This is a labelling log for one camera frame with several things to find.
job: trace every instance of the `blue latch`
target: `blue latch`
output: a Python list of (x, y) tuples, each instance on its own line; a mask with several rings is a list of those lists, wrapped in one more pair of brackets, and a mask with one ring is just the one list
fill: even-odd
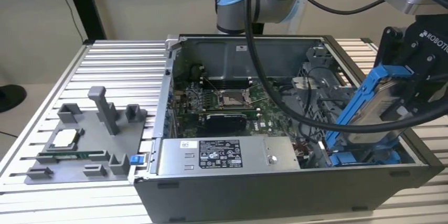
[(139, 155), (130, 156), (129, 164), (130, 165), (142, 165), (145, 163), (145, 157)]

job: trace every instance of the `green circuit board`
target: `green circuit board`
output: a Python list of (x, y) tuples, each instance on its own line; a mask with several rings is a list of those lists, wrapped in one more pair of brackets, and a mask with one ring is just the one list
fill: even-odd
[(246, 89), (203, 90), (190, 85), (178, 99), (178, 137), (207, 137), (203, 134), (203, 121), (207, 115), (242, 114), (246, 125), (242, 131), (213, 136), (291, 136), (290, 120), (283, 116), (262, 85), (253, 82)]

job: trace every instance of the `floor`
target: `floor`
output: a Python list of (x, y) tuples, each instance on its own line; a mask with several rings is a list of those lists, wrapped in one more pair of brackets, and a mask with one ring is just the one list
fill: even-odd
[[(26, 98), (11, 110), (0, 113), (0, 131), (18, 135), (45, 99), (51, 83), (21, 85), (26, 90)], [(0, 159), (7, 152), (15, 138), (0, 134)]]

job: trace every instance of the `beige wall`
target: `beige wall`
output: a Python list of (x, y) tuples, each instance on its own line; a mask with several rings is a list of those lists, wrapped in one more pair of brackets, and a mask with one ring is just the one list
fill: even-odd
[[(95, 0), (95, 4), (109, 39), (215, 32), (213, 0)], [(270, 24), (265, 32), (283, 34), (286, 27)], [(0, 0), (0, 84), (54, 82), (78, 48), (63, 0)]]
[[(359, 8), (374, 0), (315, 0), (330, 8), (349, 10)], [(299, 19), (298, 34), (330, 34), (335, 38), (369, 37), (379, 42), (386, 26), (406, 26), (413, 17), (401, 14), (386, 3), (363, 13), (341, 16), (323, 12), (309, 3), (305, 4)]]
[[(318, 1), (343, 9), (371, 0)], [(166, 34), (215, 32), (213, 0), (95, 0), (95, 4), (110, 39), (163, 39)], [(305, 4), (297, 33), (377, 39), (386, 25), (409, 20), (386, 4), (350, 17)], [(287, 24), (266, 24), (265, 33), (287, 33)], [(0, 84), (54, 82), (78, 48), (63, 0), (0, 0)]]
[(78, 47), (63, 0), (0, 0), (0, 84), (54, 82)]

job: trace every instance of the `aluminum extrusion table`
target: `aluminum extrusion table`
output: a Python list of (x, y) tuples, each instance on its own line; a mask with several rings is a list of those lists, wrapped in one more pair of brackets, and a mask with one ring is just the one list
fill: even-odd
[[(366, 74), (375, 46), (359, 39), (338, 39), (346, 54)], [(25, 185), (31, 157), (42, 150), (58, 122), (62, 103), (93, 110), (90, 86), (105, 86), (118, 109), (138, 103), (147, 110), (138, 151), (150, 150), (151, 127), (163, 70), (163, 41), (97, 41), (82, 46), (29, 124), (0, 162), (0, 223), (150, 223), (138, 195), (127, 181)], [(413, 128), (448, 167), (446, 116)], [(425, 186), (399, 191), (373, 212), (353, 212), (237, 223), (448, 223), (448, 168)]]

